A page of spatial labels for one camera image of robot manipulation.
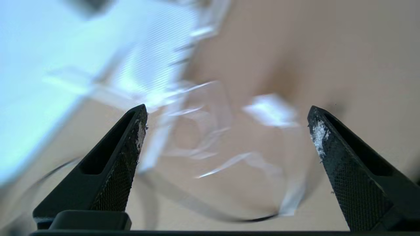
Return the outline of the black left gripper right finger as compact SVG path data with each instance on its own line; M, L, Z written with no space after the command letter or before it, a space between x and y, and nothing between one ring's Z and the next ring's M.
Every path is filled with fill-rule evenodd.
M311 106L307 121L351 231L419 231L419 185L325 109Z

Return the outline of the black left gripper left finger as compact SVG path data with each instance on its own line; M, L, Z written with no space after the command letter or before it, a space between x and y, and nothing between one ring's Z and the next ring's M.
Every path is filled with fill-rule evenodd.
M141 104L117 121L33 210L37 229L51 227L65 210L125 211L147 118L146 106Z

